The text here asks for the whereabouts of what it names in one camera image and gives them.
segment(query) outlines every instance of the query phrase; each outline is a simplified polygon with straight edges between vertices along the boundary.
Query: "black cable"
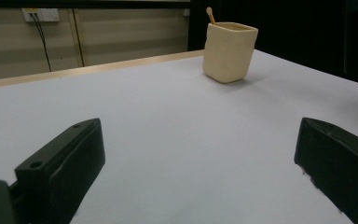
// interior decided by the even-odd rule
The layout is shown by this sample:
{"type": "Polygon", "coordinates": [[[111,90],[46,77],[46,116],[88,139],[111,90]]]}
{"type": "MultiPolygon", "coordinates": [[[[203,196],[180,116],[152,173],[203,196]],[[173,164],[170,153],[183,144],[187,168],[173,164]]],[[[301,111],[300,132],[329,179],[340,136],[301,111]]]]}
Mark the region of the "black cable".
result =
{"type": "Polygon", "coordinates": [[[34,24],[36,25],[37,31],[39,32],[40,38],[42,39],[43,48],[45,49],[46,59],[48,60],[48,70],[51,72],[50,59],[48,58],[48,50],[46,48],[46,39],[45,39],[45,34],[43,34],[42,25],[40,24],[40,20],[36,13],[31,13],[30,16],[34,20],[34,24]]]}

